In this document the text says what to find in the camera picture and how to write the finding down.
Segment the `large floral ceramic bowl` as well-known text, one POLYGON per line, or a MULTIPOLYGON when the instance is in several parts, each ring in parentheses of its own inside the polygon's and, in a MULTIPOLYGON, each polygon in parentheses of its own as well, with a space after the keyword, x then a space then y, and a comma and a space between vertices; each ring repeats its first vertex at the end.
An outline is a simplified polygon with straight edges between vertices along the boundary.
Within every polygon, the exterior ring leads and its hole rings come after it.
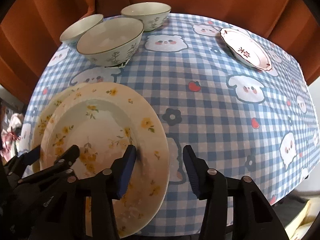
POLYGON ((118 17, 99 23, 79 39, 76 49, 96 66, 115 67, 137 51, 144 24, 134 18, 118 17))

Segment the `yellow floral plate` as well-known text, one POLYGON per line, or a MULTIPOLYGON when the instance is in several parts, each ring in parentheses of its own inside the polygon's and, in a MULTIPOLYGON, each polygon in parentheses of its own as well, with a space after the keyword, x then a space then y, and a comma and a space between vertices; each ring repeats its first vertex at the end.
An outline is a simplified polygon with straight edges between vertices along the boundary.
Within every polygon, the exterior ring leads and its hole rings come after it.
POLYGON ((65 110, 72 105, 74 100, 81 98, 83 95, 82 87, 86 85, 86 83, 83 83, 65 89, 51 100, 46 109, 41 112, 35 126, 31 144, 32 149, 40 146, 40 158, 33 163, 34 173, 48 167, 49 164, 64 154, 67 137, 74 132, 75 126, 74 124, 64 124, 57 132, 52 132, 51 129, 60 118, 58 114, 55 114, 55 110, 58 108, 58 113, 64 114, 65 110))
POLYGON ((80 150, 73 165, 80 179, 109 168, 128 145, 136 147, 128 189, 113 204, 120 237, 144 228, 161 207, 169 182, 167 138, 149 103, 118 83, 92 83, 75 90, 50 115, 40 167, 49 167, 73 145, 80 150))

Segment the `white plate with red pattern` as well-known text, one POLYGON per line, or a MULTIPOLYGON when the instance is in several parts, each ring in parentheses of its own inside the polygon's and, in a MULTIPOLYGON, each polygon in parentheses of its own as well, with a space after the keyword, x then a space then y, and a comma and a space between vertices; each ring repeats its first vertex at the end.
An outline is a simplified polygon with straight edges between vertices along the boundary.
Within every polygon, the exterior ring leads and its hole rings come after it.
POLYGON ((258 70, 270 71, 272 62, 262 46, 250 36, 232 28, 222 28, 220 36, 236 59, 258 70))

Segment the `pile of clothes and bags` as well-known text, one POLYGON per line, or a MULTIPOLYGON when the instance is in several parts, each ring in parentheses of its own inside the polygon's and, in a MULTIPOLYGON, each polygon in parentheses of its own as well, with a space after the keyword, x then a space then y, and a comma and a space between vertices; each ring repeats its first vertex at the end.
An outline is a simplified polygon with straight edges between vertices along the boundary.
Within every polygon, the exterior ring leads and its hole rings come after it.
POLYGON ((6 105, 1 105, 1 161, 4 164, 17 155, 23 119, 22 113, 14 113, 6 105))

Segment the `blue checked cartoon tablecloth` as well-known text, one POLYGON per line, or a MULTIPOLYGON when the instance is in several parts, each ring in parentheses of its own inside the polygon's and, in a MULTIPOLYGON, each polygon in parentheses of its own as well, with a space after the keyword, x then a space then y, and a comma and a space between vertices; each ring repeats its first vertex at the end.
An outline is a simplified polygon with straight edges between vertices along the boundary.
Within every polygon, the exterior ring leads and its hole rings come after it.
POLYGON ((197 200, 187 179, 185 145, 227 177, 252 177, 270 203, 279 201, 319 163, 316 110, 293 56, 250 33, 270 57, 272 70, 250 68, 221 39, 219 31, 227 27, 212 18, 171 13, 160 28, 143 35, 122 69, 96 67, 76 50, 60 46, 32 94, 21 150, 32 149, 37 120, 56 94, 84 82, 116 82, 153 107, 171 155, 164 202, 139 236, 200 231, 206 204, 197 200))

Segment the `orange curtain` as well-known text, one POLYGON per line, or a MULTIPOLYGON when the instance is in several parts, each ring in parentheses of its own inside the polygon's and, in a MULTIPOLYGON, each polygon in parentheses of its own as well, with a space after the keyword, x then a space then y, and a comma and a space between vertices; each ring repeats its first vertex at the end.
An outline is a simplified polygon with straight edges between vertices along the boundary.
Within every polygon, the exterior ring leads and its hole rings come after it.
POLYGON ((319 77, 319 18, 303 0, 1 0, 1 85, 28 103, 62 32, 91 14, 118 15, 139 2, 207 16, 250 30, 300 63, 307 84, 319 77))

